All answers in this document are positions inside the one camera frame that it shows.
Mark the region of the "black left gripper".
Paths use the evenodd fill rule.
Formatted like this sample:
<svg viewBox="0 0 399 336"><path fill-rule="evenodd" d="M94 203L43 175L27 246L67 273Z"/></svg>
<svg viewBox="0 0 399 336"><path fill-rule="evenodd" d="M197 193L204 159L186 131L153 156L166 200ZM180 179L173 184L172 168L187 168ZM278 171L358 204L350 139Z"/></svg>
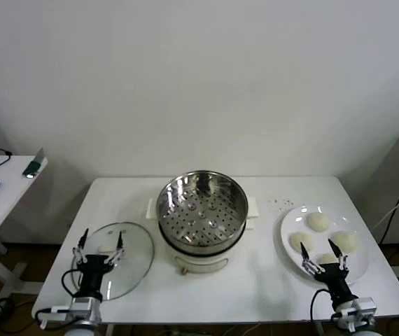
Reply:
<svg viewBox="0 0 399 336"><path fill-rule="evenodd" d="M82 274L82 279L76 297L102 297L101 286L105 274L111 271L125 254L122 232L119 232L115 252L111 256L87 256L84 252L89 229L86 228L72 249L77 270Z"/></svg>

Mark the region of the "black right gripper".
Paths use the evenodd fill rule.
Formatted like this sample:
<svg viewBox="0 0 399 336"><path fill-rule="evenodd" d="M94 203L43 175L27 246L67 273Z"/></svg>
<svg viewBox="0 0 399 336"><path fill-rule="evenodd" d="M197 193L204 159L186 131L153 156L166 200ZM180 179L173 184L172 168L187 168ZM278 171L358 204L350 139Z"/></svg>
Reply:
<svg viewBox="0 0 399 336"><path fill-rule="evenodd" d="M347 256L342 253L339 246L331 239L328 240L328 243L339 264L330 263L322 266L315 264L310 260L304 244L300 242L302 267L308 274L314 275L315 280L327 286L332 301L350 301L352 300L352 292L346 283L346 277L349 273L347 270Z"/></svg>

